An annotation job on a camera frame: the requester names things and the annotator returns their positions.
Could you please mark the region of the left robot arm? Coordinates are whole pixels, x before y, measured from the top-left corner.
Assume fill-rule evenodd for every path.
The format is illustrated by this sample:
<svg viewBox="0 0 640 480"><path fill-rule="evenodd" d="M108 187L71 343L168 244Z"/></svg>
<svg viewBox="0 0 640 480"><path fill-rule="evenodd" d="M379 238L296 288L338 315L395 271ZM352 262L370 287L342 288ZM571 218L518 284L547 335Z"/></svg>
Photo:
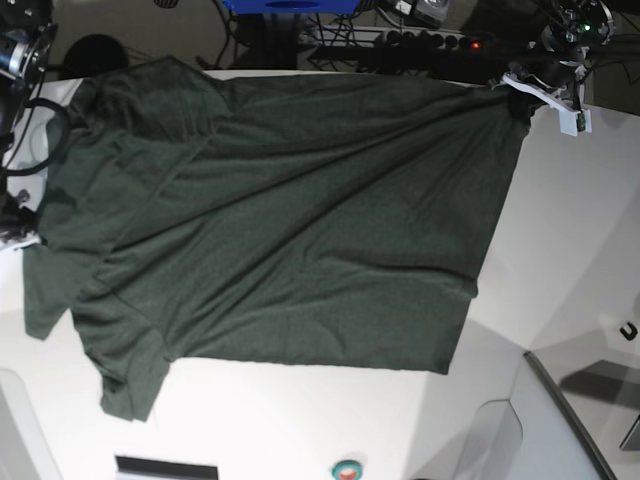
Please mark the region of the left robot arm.
<svg viewBox="0 0 640 480"><path fill-rule="evenodd" d="M548 20L528 52L511 65L516 79L546 91L584 82L590 51L606 45L615 30L610 9L602 1L536 1Z"/></svg>

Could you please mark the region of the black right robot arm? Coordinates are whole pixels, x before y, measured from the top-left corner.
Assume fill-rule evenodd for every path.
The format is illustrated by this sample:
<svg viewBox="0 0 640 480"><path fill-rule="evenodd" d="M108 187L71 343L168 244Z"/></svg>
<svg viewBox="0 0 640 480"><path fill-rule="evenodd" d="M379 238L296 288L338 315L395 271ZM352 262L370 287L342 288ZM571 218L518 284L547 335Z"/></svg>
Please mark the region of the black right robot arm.
<svg viewBox="0 0 640 480"><path fill-rule="evenodd" d="M1 3L1 154L16 157L22 139L16 127L25 113L38 108L57 112L56 103L40 96L49 53L58 31L52 1L3 1ZM44 170L58 155L55 149L40 163L13 169L13 159L1 160L1 248L24 248L38 243L35 213L8 190L11 177L28 177Z"/></svg>

